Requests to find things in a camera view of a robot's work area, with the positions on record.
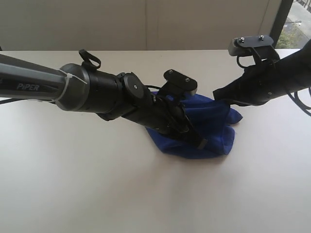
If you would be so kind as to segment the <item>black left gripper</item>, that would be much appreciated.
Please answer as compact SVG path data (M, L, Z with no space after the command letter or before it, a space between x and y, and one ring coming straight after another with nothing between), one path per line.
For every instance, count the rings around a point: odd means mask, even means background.
M164 137L183 140L199 150L205 147L207 140L191 124L181 103L174 104L154 94L151 97L153 103L150 106L136 107L122 117Z

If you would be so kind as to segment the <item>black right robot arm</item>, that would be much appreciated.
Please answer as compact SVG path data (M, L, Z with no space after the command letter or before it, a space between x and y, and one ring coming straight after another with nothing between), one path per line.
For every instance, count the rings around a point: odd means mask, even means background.
M241 77L213 91L215 100L224 100L238 106L260 106L272 99L307 89L311 85L311 44L280 58L267 35L234 38L228 52L230 56L253 57L251 66Z

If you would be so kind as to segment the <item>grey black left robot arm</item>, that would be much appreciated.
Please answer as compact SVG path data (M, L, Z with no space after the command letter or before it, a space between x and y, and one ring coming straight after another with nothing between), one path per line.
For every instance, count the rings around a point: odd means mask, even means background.
M132 72L100 71L101 61L80 50L82 63L52 69L17 58L0 57L0 96L3 102L40 100L70 112L95 113L106 121L123 117L160 135L198 149L204 139L188 118L182 100L197 91L197 81L175 70L156 94Z

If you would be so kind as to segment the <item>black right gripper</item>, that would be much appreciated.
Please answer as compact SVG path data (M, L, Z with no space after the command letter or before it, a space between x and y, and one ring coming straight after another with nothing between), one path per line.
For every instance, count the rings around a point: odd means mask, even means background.
M276 63L265 60L259 66L244 70L241 77L213 91L215 100L224 100L230 105L260 106L272 99L287 95L285 84L277 71Z

